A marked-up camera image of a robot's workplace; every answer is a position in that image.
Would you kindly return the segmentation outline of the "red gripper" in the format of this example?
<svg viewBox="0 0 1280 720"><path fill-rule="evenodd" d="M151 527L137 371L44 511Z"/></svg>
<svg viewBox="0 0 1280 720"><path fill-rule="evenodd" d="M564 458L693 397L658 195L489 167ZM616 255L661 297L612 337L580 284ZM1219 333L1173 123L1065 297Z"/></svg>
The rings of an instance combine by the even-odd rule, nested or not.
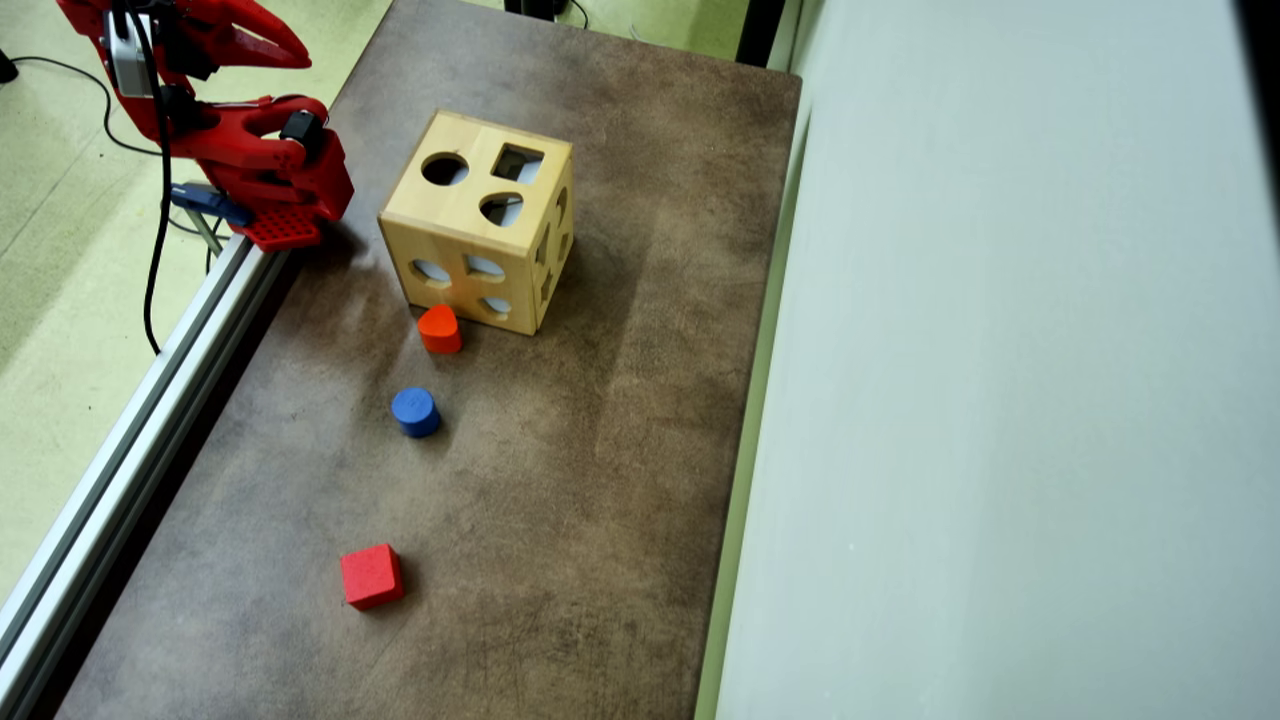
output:
<svg viewBox="0 0 1280 720"><path fill-rule="evenodd" d="M175 1L151 1L150 15L154 40L163 49L163 68L170 73L207 81L219 65L312 65L291 27L257 1L206 1L205 20L212 26L207 38L207 26L179 12Z"/></svg>

